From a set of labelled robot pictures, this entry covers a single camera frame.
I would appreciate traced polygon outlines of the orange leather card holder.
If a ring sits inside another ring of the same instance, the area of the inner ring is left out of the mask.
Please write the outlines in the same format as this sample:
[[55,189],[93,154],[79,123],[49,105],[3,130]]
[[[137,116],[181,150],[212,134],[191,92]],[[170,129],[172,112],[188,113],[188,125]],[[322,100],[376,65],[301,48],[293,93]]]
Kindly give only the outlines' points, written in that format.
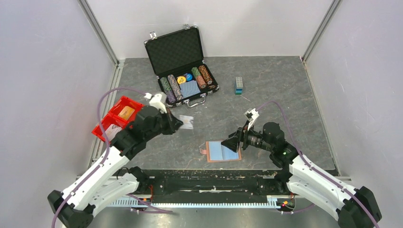
[[241,152],[233,152],[221,145],[221,141],[207,141],[205,149],[200,148],[200,153],[207,156],[207,162],[231,162],[240,161]]

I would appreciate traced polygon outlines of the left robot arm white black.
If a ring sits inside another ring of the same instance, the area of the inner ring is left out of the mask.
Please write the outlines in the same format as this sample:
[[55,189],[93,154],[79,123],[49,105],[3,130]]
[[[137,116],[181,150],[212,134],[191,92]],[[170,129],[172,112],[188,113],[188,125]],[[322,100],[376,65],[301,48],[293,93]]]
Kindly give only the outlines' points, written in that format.
[[149,180],[138,167],[107,186],[104,183],[144,150],[151,139],[160,134],[172,135],[182,125],[168,108],[142,107],[80,178],[64,190],[54,190],[48,195],[54,212],[52,222],[59,219],[67,228],[86,228],[100,211],[118,198],[135,191],[145,193]]

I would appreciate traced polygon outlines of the yellow dealer chip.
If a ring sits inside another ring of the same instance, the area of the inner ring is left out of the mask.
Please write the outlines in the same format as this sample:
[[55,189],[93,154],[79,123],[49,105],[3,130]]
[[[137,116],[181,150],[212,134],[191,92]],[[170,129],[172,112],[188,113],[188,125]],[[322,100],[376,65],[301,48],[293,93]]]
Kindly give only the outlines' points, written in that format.
[[183,83],[187,82],[187,79],[186,79],[185,76],[179,76],[179,77],[176,78],[176,81],[180,85],[180,84],[183,84]]

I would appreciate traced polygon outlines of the red bin far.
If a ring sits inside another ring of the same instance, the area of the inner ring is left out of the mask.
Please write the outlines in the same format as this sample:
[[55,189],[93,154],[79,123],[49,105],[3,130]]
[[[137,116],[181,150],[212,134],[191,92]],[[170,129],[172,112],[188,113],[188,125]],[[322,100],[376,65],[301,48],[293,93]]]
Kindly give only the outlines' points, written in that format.
[[122,96],[117,103],[108,111],[109,114],[114,114],[117,115],[120,113],[120,111],[125,107],[125,106],[130,106],[135,109],[135,112],[132,114],[132,116],[127,120],[128,122],[131,122],[135,119],[136,114],[144,107],[144,104],[139,103],[137,101],[132,100],[131,98],[127,96]]

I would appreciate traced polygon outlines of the black poker chip case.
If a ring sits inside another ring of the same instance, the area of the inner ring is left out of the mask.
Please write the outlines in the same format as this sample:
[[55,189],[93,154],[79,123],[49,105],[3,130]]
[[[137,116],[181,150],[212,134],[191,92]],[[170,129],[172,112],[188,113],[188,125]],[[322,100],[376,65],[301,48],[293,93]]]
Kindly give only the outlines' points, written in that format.
[[186,73],[193,75],[191,69],[205,65],[211,78],[212,84],[204,89],[200,89],[200,93],[184,98],[174,103],[166,103],[169,107],[178,107],[180,105],[188,105],[193,107],[199,104],[197,99],[206,99],[208,95],[217,92],[220,88],[217,80],[212,75],[210,69],[205,64],[204,54],[200,36],[200,30],[197,26],[186,25],[185,28],[174,31],[165,35],[158,36],[156,32],[150,32],[150,39],[144,42],[146,52],[148,54],[154,74],[162,92],[163,87],[160,79],[168,75],[174,75],[175,78],[183,76]]

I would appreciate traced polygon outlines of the green red chip stack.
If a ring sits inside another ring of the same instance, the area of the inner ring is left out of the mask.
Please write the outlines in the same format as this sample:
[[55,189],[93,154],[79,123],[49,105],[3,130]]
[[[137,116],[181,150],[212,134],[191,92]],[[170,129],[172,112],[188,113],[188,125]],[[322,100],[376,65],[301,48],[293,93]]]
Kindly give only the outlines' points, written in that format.
[[199,88],[204,89],[207,86],[207,84],[204,81],[204,78],[202,77],[199,69],[197,67],[193,67],[191,69],[191,71],[192,71],[192,73],[193,73],[193,75],[194,75],[194,77],[196,79],[196,82],[197,82]]

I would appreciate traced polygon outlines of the aluminium frame post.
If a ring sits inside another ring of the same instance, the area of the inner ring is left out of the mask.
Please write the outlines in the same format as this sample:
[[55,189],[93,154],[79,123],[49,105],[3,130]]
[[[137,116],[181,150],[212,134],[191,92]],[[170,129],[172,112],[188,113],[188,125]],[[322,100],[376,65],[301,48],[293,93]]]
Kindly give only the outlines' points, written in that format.
[[94,12],[92,11],[89,3],[87,0],[78,0],[78,3],[83,10],[85,16],[87,17],[91,27],[93,28],[95,34],[99,38],[101,44],[103,45],[104,49],[106,50],[110,60],[117,66],[119,64],[119,59],[116,56],[115,52],[112,49],[105,33],[103,32]]
[[326,28],[330,24],[333,16],[336,14],[338,8],[340,7],[342,0],[332,0],[330,6],[328,7],[324,17],[322,18],[319,26],[317,27],[310,43],[308,44],[304,54],[301,57],[301,61],[303,64],[306,64],[308,59],[310,58],[311,54],[313,53],[316,45],[320,41],[321,37],[323,36]]

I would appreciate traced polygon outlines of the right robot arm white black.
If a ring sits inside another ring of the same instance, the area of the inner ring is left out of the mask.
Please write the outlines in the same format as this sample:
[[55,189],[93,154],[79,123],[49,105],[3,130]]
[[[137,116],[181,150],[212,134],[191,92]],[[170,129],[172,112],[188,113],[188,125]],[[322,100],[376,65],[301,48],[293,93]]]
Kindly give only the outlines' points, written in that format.
[[270,159],[281,168],[275,176],[277,192],[297,194],[332,216],[341,228],[377,228],[382,214],[373,192],[356,188],[315,165],[285,140],[279,124],[268,122],[261,132],[247,125],[221,142],[235,152],[253,146],[270,152]]

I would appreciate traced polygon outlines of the pink grey chip stack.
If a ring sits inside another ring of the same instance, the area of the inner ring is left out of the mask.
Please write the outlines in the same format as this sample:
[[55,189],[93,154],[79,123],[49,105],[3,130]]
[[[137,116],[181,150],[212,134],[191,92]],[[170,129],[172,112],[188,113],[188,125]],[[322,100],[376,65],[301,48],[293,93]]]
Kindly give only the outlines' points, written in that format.
[[167,76],[168,82],[172,88],[172,91],[175,95],[176,100],[180,101],[182,99],[184,99],[182,93],[181,93],[181,89],[179,87],[179,84],[176,81],[176,78],[174,77],[174,75],[168,75]]

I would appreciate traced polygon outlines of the grey blue toy brick stack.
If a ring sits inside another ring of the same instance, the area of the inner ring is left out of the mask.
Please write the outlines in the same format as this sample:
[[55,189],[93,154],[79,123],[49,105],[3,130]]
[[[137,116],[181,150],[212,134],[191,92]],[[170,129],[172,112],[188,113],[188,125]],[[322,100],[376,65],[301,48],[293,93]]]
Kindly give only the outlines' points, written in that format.
[[243,80],[242,77],[235,77],[234,93],[235,95],[241,95],[243,92]]

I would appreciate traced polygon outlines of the brown orange chip stack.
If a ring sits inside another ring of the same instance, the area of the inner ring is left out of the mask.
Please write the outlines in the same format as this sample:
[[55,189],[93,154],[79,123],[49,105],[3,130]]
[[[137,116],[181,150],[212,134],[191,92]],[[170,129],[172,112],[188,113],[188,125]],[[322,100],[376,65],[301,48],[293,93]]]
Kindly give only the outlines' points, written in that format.
[[212,84],[212,78],[206,68],[205,65],[201,65],[198,67],[199,72],[201,73],[201,76],[203,77],[204,81],[206,84],[211,85]]

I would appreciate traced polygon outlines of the green purple chip stack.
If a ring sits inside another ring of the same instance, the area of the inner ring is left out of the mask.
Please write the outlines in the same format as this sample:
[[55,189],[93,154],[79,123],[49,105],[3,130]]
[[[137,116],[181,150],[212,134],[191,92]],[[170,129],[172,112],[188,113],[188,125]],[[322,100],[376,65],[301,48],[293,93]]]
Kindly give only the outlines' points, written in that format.
[[172,88],[171,88],[171,86],[170,86],[170,84],[169,84],[167,78],[166,78],[166,77],[162,77],[162,78],[160,79],[160,82],[161,82],[161,85],[162,85],[162,87],[163,87],[163,91],[164,91],[165,94],[167,95],[168,102],[169,102],[169,103],[174,103],[174,102],[176,102],[176,97],[175,97],[175,95],[174,95],[174,93],[173,93],[173,90],[172,90]]

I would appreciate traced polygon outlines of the blue dealer chip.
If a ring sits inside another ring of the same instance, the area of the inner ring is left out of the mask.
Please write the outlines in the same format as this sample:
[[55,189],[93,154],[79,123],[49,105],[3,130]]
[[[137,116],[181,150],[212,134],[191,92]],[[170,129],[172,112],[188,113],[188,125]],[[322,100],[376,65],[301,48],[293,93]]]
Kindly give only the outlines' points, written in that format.
[[190,73],[186,73],[186,74],[184,74],[183,76],[186,78],[186,81],[187,81],[187,82],[193,80],[193,75],[190,74]]

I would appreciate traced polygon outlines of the blue playing card deck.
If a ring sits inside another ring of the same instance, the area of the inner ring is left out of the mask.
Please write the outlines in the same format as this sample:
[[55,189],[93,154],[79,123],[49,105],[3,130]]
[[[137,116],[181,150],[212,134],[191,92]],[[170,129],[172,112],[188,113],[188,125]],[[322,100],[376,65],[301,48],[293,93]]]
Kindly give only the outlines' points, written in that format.
[[187,98],[187,97],[200,93],[200,89],[195,80],[182,83],[179,86],[181,89],[181,94],[183,95],[184,98]]

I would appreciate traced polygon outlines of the left aluminium frame post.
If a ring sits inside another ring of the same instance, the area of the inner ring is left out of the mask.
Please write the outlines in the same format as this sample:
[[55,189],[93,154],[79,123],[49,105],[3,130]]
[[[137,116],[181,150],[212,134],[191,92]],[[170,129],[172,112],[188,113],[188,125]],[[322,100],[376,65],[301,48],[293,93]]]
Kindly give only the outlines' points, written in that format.
[[99,38],[101,44],[103,45],[104,49],[106,50],[110,60],[117,66],[119,64],[119,59],[116,56],[115,52],[112,49],[105,33],[103,32],[94,12],[92,11],[89,3],[87,0],[78,0],[78,3],[83,10],[85,16],[87,17],[91,27],[93,28],[95,34]]

